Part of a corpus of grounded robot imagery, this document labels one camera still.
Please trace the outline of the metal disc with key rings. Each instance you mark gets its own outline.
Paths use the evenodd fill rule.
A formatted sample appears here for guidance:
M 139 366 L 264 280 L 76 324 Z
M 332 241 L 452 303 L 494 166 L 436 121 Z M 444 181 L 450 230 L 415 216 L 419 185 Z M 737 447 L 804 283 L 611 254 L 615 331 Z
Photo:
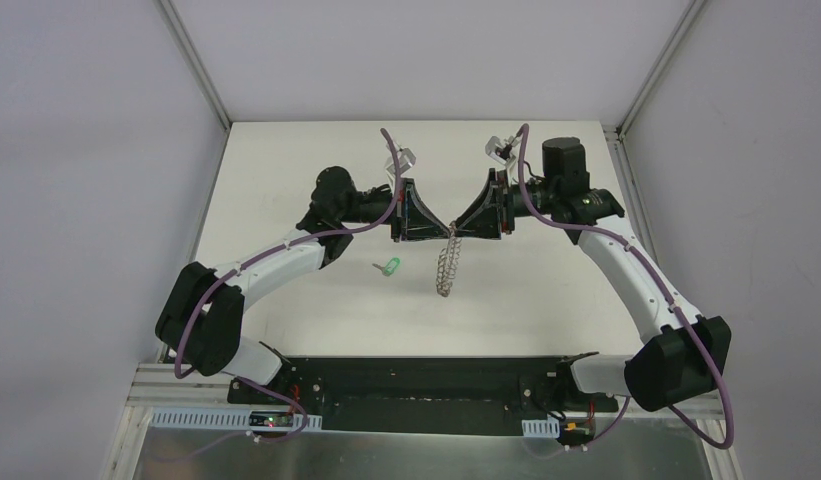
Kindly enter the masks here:
M 445 247 L 437 258 L 435 288 L 439 296 L 447 298 L 452 291 L 461 254 L 462 239 L 457 236 L 457 226 L 452 221 Z

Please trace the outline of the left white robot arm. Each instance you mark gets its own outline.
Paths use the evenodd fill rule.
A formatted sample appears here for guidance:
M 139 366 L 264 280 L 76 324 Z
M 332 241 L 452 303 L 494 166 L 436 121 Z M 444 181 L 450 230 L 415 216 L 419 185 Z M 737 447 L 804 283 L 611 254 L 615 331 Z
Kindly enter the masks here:
M 353 237 L 347 224 L 391 228 L 395 241 L 445 239 L 448 227 L 423 205 L 412 179 L 394 190 L 385 184 L 357 190 L 348 171 L 332 166 L 319 173 L 308 211 L 277 246 L 214 268 L 194 261 L 183 267 L 155 325 L 171 347 L 181 373 L 225 373 L 253 381 L 267 404 L 283 402 L 291 378 L 281 371 L 276 350 L 243 336 L 245 312 L 257 301 L 337 260 Z

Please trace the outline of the green plastic key tag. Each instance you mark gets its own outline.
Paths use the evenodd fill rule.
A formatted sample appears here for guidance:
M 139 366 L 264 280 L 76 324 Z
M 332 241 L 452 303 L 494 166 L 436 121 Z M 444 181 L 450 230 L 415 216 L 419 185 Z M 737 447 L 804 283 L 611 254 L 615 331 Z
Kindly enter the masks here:
M 386 265 L 383 267 L 383 270 L 382 270 L 383 274 L 386 275 L 386 276 L 393 275 L 396 272 L 396 270 L 398 269 L 398 267 L 400 266 L 400 264 L 401 264 L 401 260 L 398 257 L 391 258 L 386 263 Z

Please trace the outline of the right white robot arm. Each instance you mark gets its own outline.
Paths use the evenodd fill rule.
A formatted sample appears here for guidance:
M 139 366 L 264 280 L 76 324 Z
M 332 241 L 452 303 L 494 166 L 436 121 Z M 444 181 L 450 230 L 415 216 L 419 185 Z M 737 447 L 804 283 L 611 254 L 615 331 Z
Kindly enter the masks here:
M 686 301 L 644 252 L 621 203 L 591 187 L 580 140 L 544 141 L 542 176 L 520 181 L 523 149 L 521 136 L 490 138 L 485 152 L 503 167 L 490 171 L 482 193 L 458 217 L 457 236 L 500 239 L 518 217 L 554 224 L 604 274 L 642 342 L 632 356 L 582 354 L 563 361 L 553 384 L 558 404 L 576 410 L 593 394 L 611 394 L 653 412 L 723 393 L 730 327 Z

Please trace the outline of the silver key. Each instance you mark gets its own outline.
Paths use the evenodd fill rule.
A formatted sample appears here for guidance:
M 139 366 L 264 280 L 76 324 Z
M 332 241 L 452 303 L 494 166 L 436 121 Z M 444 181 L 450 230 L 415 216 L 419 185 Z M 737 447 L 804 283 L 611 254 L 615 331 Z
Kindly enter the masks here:
M 372 264 L 377 270 L 379 270 L 384 276 L 390 276 L 393 273 L 393 270 L 389 266 L 382 266 L 376 263 Z

